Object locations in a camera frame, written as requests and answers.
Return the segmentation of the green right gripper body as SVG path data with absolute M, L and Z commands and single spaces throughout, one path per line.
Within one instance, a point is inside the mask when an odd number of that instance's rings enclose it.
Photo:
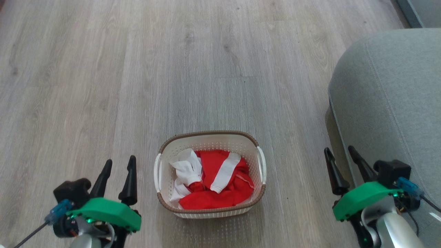
M 364 208 L 373 205 L 387 196 L 398 196 L 403 190 L 389 189 L 379 182 L 367 182 L 344 194 L 333 207 L 337 221 L 345 221 Z

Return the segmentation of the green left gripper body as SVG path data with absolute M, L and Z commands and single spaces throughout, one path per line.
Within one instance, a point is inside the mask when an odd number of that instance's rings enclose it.
M 140 231 L 142 224 L 141 216 L 131 207 L 102 197 L 90 199 L 81 208 L 70 210 L 66 215 L 107 222 L 128 232 Z

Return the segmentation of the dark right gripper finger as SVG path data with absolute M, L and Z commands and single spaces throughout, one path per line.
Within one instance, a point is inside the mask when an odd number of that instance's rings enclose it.
M 356 148 L 352 145 L 348 146 L 349 154 L 353 160 L 353 162 L 357 165 L 360 174 L 362 176 L 363 181 L 366 182 L 375 182 L 377 180 L 377 174 L 370 167 L 370 165 L 365 161 L 365 159 L 359 154 Z
M 343 196 L 344 194 L 348 193 L 350 184 L 340 173 L 340 170 L 336 165 L 335 157 L 328 147 L 324 149 L 324 155 L 332 193 L 336 196 Z

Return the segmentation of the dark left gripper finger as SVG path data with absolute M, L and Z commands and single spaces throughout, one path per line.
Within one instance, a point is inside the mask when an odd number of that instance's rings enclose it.
M 104 197 L 107 181 L 111 174 L 112 160 L 108 159 L 90 191 L 91 198 Z
M 127 165 L 127 176 L 123 189 L 118 195 L 118 199 L 128 206 L 137 203 L 137 166 L 136 157 L 131 155 Z

